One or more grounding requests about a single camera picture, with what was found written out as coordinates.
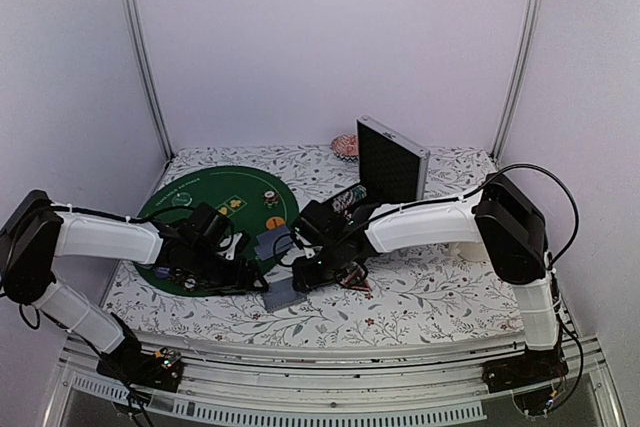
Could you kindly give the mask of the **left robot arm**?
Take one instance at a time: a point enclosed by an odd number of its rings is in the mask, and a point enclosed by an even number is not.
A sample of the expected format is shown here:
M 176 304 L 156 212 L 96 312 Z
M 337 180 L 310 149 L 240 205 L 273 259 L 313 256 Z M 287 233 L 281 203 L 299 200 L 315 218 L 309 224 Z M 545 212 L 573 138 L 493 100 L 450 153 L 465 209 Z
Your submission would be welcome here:
M 1 229 L 1 293 L 81 337 L 126 380 L 141 380 L 149 362 L 136 335 L 57 278 L 53 263 L 62 257 L 128 261 L 165 269 L 179 284 L 192 282 L 211 295 L 267 291 L 260 267 L 242 253 L 248 233 L 235 232 L 231 220 L 206 203 L 183 210 L 186 217 L 170 222 L 158 214 L 118 216 L 58 204 L 33 190 Z

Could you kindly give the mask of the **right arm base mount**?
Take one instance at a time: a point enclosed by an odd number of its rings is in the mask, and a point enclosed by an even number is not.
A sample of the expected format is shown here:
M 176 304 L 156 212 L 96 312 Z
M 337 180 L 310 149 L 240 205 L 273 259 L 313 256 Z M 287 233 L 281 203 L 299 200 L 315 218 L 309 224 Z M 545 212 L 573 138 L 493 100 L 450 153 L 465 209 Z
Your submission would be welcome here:
M 550 350 L 525 347 L 521 354 L 483 363 L 482 381 L 490 393 L 547 382 L 545 388 L 514 397 L 515 405 L 522 413 L 540 416 L 550 412 L 559 395 L 559 388 L 552 387 L 550 382 L 558 381 L 562 385 L 568 372 L 561 342 L 558 341 Z

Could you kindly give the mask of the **clear dealer button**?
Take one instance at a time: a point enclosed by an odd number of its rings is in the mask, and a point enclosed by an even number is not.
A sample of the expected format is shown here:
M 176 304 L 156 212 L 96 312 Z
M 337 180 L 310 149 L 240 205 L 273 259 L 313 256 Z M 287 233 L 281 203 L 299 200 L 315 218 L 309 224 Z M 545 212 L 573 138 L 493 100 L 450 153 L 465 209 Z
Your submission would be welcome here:
M 188 192 L 178 192 L 171 199 L 174 207 L 188 207 L 191 205 L 192 197 Z

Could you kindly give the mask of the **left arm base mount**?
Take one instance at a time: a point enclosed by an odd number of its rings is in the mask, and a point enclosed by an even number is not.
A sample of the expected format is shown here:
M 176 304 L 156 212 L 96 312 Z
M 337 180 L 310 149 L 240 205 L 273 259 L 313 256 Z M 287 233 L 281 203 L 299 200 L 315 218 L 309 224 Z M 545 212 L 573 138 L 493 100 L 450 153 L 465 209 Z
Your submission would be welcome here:
M 145 353 L 139 344 L 123 343 L 113 352 L 100 355 L 98 374 L 137 385 L 176 393 L 182 380 L 184 363 L 180 351 L 162 347 Z

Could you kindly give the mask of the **single playing card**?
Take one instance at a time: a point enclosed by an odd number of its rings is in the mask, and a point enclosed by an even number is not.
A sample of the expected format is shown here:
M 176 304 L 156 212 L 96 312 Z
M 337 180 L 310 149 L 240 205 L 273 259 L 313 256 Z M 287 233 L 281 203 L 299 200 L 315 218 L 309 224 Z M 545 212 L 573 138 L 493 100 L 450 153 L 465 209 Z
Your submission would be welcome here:
M 291 231 L 286 225 L 259 234 L 256 241 L 254 252 L 262 262 L 286 252 L 293 245 Z

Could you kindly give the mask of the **small green chip stack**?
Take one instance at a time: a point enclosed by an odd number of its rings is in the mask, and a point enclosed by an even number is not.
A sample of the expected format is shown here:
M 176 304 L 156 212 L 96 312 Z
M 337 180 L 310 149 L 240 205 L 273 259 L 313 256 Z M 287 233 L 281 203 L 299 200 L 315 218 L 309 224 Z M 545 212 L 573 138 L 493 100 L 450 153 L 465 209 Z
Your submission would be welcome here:
M 275 208 L 279 204 L 279 201 L 280 196 L 277 191 L 266 190 L 263 192 L 263 203 L 267 208 Z

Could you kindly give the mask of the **blue playing card deck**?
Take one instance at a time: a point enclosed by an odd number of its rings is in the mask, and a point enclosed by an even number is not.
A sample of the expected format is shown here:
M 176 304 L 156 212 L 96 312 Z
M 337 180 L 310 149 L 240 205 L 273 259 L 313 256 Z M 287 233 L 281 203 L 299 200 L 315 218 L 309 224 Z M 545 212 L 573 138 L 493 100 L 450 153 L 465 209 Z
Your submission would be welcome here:
M 305 302 L 307 296 L 293 288 L 291 279 L 281 279 L 269 285 L 269 289 L 262 293 L 265 310 L 273 313 Z

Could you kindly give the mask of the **orange big blind button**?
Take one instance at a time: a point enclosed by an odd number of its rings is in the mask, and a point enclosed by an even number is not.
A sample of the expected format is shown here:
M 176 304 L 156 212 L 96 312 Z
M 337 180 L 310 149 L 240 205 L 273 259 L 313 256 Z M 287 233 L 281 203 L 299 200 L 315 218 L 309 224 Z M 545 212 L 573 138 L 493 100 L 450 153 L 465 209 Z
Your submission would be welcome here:
M 281 226 L 284 226 L 286 224 L 286 221 L 279 216 L 273 216 L 267 219 L 266 221 L 266 228 L 268 230 L 275 230 Z

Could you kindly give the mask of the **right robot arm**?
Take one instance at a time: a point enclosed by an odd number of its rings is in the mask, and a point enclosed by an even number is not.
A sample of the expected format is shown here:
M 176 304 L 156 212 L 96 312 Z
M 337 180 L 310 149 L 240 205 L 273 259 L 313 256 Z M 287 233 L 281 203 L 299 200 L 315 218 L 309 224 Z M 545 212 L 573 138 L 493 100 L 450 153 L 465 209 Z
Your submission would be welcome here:
M 300 252 L 292 262 L 293 287 L 309 292 L 337 281 L 352 264 L 374 256 L 432 244 L 479 244 L 497 277 L 511 285 L 521 312 L 525 351 L 517 374 L 537 383 L 561 359 L 563 326 L 546 221 L 507 174 L 509 165 L 455 197 L 384 203 L 366 197 L 335 209 L 310 202 L 292 224 Z

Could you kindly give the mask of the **green and red chip stack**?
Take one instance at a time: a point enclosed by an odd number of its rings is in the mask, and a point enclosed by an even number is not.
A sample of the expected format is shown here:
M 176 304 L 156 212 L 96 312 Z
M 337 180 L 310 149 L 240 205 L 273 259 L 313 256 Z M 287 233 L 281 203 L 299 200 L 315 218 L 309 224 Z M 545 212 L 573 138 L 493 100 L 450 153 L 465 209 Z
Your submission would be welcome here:
M 178 287 L 186 292 L 193 292 L 198 287 L 198 278 L 190 272 L 173 269 L 170 272 L 169 279 Z

